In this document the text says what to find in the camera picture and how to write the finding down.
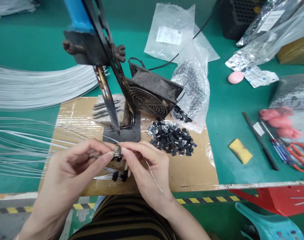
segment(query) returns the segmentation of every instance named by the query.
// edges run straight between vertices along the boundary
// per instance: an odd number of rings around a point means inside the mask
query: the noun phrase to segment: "pink gloves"
[[[267,121],[271,127],[278,128],[277,134],[284,138],[300,138],[302,133],[291,127],[292,121],[287,116],[292,116],[293,110],[290,107],[278,107],[270,109],[262,109],[260,116]]]

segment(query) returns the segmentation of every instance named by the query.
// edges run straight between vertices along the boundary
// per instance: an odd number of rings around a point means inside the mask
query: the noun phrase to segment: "blue plastic stool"
[[[304,240],[301,230],[287,217],[260,215],[240,202],[235,203],[235,208],[254,224],[260,240]],[[254,240],[244,231],[241,233],[244,237]]]

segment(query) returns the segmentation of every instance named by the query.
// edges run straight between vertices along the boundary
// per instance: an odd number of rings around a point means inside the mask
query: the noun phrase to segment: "striped clothing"
[[[166,219],[155,212],[140,195],[107,196],[92,222],[69,240],[175,240]]]

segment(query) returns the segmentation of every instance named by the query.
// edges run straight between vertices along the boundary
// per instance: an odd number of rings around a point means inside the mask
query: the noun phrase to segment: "scissors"
[[[304,166],[304,154],[301,153],[295,145],[300,146],[301,148],[304,149],[304,144],[302,143],[298,143],[298,142],[286,142],[284,140],[282,140],[281,138],[279,138],[279,140],[282,142],[282,144],[285,146],[286,150],[288,150],[289,154],[293,155],[297,160],[299,160],[302,165]],[[293,163],[293,167],[301,172],[304,172],[304,169],[299,168],[295,163]]]

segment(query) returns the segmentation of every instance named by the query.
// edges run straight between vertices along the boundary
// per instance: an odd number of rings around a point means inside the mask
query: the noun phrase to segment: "fan grille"
[[[130,86],[130,92],[134,105],[141,110],[159,117],[168,115],[166,105],[152,93],[137,86]]]

